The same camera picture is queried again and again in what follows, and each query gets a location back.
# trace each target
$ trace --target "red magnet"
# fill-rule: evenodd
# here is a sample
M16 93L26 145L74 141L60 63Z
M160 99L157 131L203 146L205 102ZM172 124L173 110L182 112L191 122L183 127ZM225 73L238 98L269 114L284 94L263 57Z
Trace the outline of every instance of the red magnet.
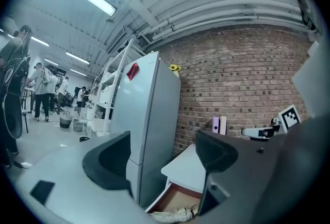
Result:
M131 81L133 77L138 73L138 71L139 71L139 66L137 63L134 63L126 74L128 76L128 79Z

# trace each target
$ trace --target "pants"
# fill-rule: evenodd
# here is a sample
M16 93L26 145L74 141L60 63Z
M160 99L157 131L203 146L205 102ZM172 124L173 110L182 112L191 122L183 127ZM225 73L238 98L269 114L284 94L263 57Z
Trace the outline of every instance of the pants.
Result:
M48 93L48 97L49 97L49 109L50 111L53 111L54 110L54 94L52 93Z
M63 95L61 93L58 93L58 97L57 97L57 114L60 114L61 103L62 103L64 98L65 98L65 95Z
M35 118L39 118L39 116L40 116L41 102L42 102L42 108L45 111L45 116L48 117L48 104L49 104L48 94L37 94L36 95Z

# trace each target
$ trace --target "floor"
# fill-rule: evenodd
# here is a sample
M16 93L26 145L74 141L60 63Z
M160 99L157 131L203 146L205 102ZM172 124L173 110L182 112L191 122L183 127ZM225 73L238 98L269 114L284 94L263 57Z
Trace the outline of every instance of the floor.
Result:
M63 109L73 113L73 108L71 107L64 107ZM26 133L25 121L23 120L23 134L17 140L19 153L15 158L16 162L27 162L33 166L50 152L56 151L59 148L65 148L65 146L78 144L79 138L86 133L84 131L75 132L72 124L68 129L61 128L59 117L55 115L50 115L49 122L45 122L43 111L40 111L39 122L33 120L33 116L34 111L32 114L27 114L29 133ZM9 179L15 182L25 170L28 169L20 169L17 166L12 166L10 169L6 169L6 172Z

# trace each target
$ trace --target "white cloth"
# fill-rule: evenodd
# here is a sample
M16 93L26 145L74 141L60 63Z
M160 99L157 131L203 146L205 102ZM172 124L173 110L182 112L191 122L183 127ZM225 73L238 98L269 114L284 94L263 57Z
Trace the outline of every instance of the white cloth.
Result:
M58 82L58 78L54 75L52 75L53 81L47 85L48 93L55 94L55 86Z
M58 89L58 93L61 93L62 95L66 95L67 89L68 89L68 81L65 78L63 78L62 84Z
M84 91L81 89L81 90L79 90L79 92L78 92L78 99L77 99L77 102L81 102L81 101L83 101L83 98L84 98Z
M45 85L42 81L43 72L41 69L36 70L29 79L35 81L35 91L36 94L47 94L48 93L48 85Z

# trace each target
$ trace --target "white shelving unit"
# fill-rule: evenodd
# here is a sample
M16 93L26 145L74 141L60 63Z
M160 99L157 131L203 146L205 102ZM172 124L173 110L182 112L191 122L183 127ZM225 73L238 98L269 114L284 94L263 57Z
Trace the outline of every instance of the white shelving unit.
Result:
M128 45L121 51L115 58L109 59L107 64L103 67L102 71L97 75L94 80L91 94L95 92L97 89L96 96L92 97L93 101L93 117L95 117L95 113L97 110L97 106L105 108L105 119L103 120L103 132L98 132L98 136L106 135L109 128L108 119L110 110L113 109L111 106L116 97L117 87L122 76L122 71L124 68L130 64L131 62L143 57L145 55L139 48L137 48L133 44L133 39L131 39Z

